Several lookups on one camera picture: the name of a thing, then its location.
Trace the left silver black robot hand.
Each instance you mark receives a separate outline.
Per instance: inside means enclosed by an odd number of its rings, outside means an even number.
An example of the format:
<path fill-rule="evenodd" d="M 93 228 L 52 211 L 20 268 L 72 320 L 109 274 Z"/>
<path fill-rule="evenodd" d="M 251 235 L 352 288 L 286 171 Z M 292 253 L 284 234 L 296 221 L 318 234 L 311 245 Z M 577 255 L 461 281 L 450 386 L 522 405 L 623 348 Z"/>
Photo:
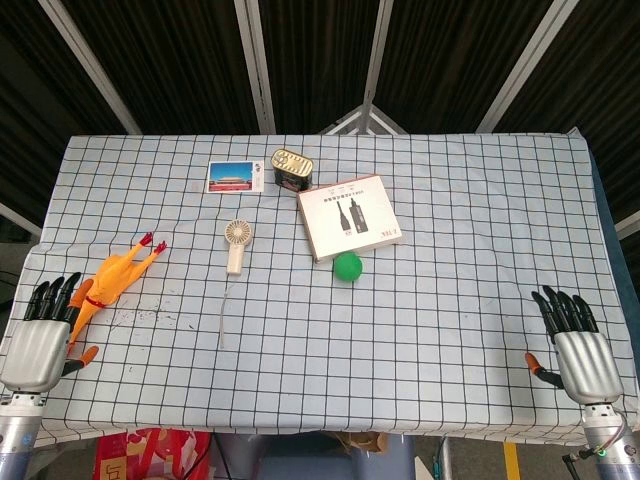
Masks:
<path fill-rule="evenodd" d="M 92 346 L 79 358 L 69 356 L 82 303 L 93 285 L 91 279 L 82 282 L 80 277 L 79 272 L 61 276 L 33 290 L 11 337 L 1 373 L 1 383 L 12 394 L 46 393 L 98 354 L 99 348 Z"/>

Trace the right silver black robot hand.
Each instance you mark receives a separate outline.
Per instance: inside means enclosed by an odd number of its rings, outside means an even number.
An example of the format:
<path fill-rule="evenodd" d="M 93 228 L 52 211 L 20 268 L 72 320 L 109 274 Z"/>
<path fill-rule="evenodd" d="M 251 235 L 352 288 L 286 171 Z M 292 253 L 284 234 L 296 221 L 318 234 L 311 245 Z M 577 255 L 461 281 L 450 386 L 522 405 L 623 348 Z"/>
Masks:
<path fill-rule="evenodd" d="M 587 302 L 544 285 L 533 291 L 546 332 L 554 346 L 559 371 L 543 367 L 527 352 L 525 361 L 532 375 L 567 393 L 580 405 L 615 403 L 623 385 L 611 347 L 599 331 Z"/>

